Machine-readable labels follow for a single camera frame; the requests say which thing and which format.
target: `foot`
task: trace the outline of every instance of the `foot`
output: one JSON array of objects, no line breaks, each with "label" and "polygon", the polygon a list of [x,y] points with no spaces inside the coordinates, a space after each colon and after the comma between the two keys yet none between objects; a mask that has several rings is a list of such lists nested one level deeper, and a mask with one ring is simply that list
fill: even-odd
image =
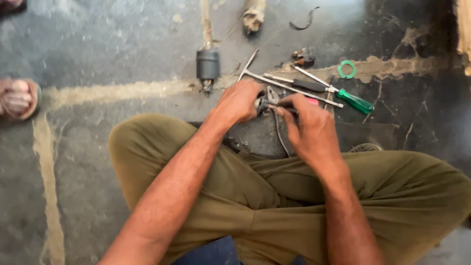
[{"label": "foot", "polygon": [[29,118],[38,105],[40,88],[32,80],[0,80],[0,117],[13,120]]},{"label": "foot", "polygon": [[0,0],[0,13],[14,13],[24,2],[25,0]]}]

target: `screwdriver handle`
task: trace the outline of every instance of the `screwdriver handle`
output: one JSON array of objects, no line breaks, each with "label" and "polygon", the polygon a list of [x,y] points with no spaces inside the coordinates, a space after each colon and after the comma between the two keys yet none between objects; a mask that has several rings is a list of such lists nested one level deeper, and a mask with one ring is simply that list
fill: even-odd
[{"label": "screwdriver handle", "polygon": [[337,92],[337,97],[346,100],[348,103],[350,103],[353,107],[356,109],[368,114],[374,110],[374,105],[371,104],[370,102],[361,99],[359,97],[353,96],[350,93],[346,92],[343,89],[340,89]]},{"label": "screwdriver handle", "polygon": [[322,93],[325,92],[326,87],[321,83],[309,82],[295,78],[293,80],[293,86],[299,86],[307,90]]}]

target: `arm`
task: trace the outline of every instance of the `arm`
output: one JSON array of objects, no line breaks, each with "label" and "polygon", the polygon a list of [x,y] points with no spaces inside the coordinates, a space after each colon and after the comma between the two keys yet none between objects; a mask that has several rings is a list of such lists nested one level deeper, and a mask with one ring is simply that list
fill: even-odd
[{"label": "arm", "polygon": [[151,183],[100,265],[161,261],[198,196],[224,134],[256,116],[254,102],[262,88],[242,80],[223,93],[197,133]]},{"label": "arm", "polygon": [[287,124],[296,153],[316,172],[324,188],[330,264],[385,264],[341,157],[330,113],[310,105],[301,94],[286,97],[280,104],[293,104],[298,110],[299,126],[289,111],[276,111]]}]

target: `t-handle wrench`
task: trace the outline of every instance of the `t-handle wrench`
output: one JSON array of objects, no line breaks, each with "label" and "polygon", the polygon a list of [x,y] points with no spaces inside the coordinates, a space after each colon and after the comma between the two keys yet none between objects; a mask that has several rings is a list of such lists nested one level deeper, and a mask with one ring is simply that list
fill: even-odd
[{"label": "t-handle wrench", "polygon": [[260,75],[257,75],[257,74],[254,74],[252,72],[250,72],[248,70],[248,67],[250,66],[250,64],[252,63],[253,59],[255,58],[255,55],[257,54],[257,52],[259,51],[259,49],[256,49],[255,52],[252,54],[252,57],[250,57],[249,61],[247,62],[247,64],[245,65],[245,67],[242,69],[242,72],[240,73],[240,76],[239,78],[237,79],[237,81],[240,81],[242,79],[242,76],[244,75],[249,75],[253,78],[257,78],[259,80],[262,80],[262,81],[265,81],[267,83],[270,83],[270,84],[273,84],[275,86],[279,86],[279,87],[282,87],[284,89],[287,89],[287,90],[290,90],[290,91],[293,91],[295,93],[301,93],[307,97],[310,97],[310,98],[313,98],[313,99],[317,99],[317,100],[320,100],[320,101],[323,101],[327,104],[330,104],[330,105],[333,105],[333,106],[336,106],[336,107],[339,107],[339,108],[343,108],[343,104],[339,104],[339,103],[335,103],[333,101],[330,101],[328,99],[324,99],[324,98],[321,98],[321,97],[318,97],[318,96],[315,96],[315,95],[312,95],[312,94],[309,94],[309,93],[306,93],[304,91],[301,91],[301,90],[297,90],[297,89],[294,89],[292,87],[289,87],[287,85],[284,85],[282,83],[278,83],[278,82],[275,82],[273,80],[270,80],[268,78],[265,78],[263,76],[260,76]]}]

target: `black cylindrical part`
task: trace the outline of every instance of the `black cylindrical part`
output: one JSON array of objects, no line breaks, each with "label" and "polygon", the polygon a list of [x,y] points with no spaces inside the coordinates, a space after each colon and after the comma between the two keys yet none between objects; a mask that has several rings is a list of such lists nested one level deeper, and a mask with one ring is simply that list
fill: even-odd
[{"label": "black cylindrical part", "polygon": [[196,52],[196,77],[212,80],[219,77],[219,53],[217,49]]}]

